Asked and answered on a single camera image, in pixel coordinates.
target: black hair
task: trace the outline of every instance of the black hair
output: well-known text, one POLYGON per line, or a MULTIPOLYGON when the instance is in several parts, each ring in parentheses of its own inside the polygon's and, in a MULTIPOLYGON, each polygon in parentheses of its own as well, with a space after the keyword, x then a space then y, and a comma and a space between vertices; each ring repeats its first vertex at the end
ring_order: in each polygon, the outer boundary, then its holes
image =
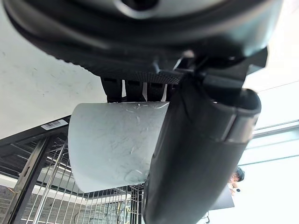
POLYGON ((238 182, 241 182, 242 180, 244 180, 245 172, 240 167, 237 167, 235 169, 235 173, 236 173, 237 178, 239 179, 238 182))

